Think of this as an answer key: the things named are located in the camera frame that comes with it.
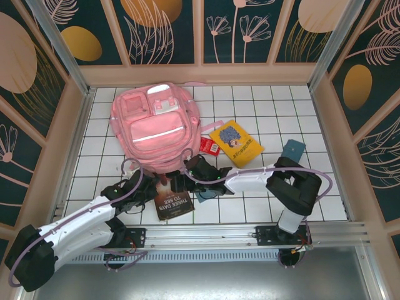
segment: yellow circle pattern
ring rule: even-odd
[[[171,23],[181,14],[182,0],[121,0],[123,8],[133,21],[146,27],[160,27],[162,22],[157,17],[153,2],[160,14],[165,12]]]
[[[75,58],[82,61],[95,61],[103,53],[97,37],[83,27],[67,27],[61,31],[61,35]]]
[[[373,77],[366,66],[357,64],[351,67],[343,84],[345,105],[352,111],[361,108],[367,101],[372,86]]]
[[[0,12],[0,86],[12,93],[29,90],[35,81],[38,60],[26,30]]]
[[[348,0],[301,0],[299,22],[310,33],[332,31],[342,16]]]

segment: reflective strip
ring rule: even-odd
[[[160,84],[158,86],[154,86],[154,87],[148,89],[147,94],[154,94],[154,93],[166,91],[167,89],[169,89],[168,84]]]
[[[163,133],[155,134],[153,136],[145,136],[145,137],[142,137],[140,139],[133,139],[132,142],[141,142],[141,141],[145,141],[147,139],[158,138],[159,136],[165,136],[166,134],[174,133],[175,131],[179,131],[179,130],[182,130],[182,129],[184,129],[184,126],[181,126],[181,127],[178,127],[178,128],[175,128],[175,129],[163,132]]]

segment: floor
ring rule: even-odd
[[[33,300],[370,299],[354,252],[315,248],[295,269],[276,261],[139,262],[114,273],[101,264],[67,264]]]
[[[202,125],[236,120],[264,146],[264,152],[246,168],[276,162],[288,139],[306,144],[300,164],[325,173],[334,187],[317,203],[309,221],[346,221],[346,211],[336,185],[326,145],[307,86],[186,86],[197,102]],[[113,99],[127,88],[99,88],[96,91],[81,150],[71,182],[63,216],[71,214],[98,196],[106,186],[121,179],[124,153],[108,123]],[[206,156],[217,168],[232,166],[223,153]],[[324,181],[321,190],[325,189]],[[135,224],[214,224],[276,222],[283,205],[270,193],[245,192],[210,199],[203,203],[192,195],[193,212],[161,222],[154,201],[140,211],[134,208],[119,216],[127,225]]]

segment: backpack strap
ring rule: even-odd
[[[216,128],[216,127],[221,127],[222,125],[224,124],[224,121],[223,120],[219,120],[219,121],[216,121],[216,122],[213,122],[213,123],[211,123],[211,124],[208,124],[208,125],[205,125],[205,126],[203,126],[202,128],[201,128],[201,132],[203,133],[204,131],[207,131],[207,130],[209,130],[209,129],[211,129],[211,128]]]

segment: pink backpack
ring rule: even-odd
[[[200,148],[200,115],[191,95],[172,83],[140,87],[113,102],[110,125],[127,158],[162,174],[181,168],[181,153]]]

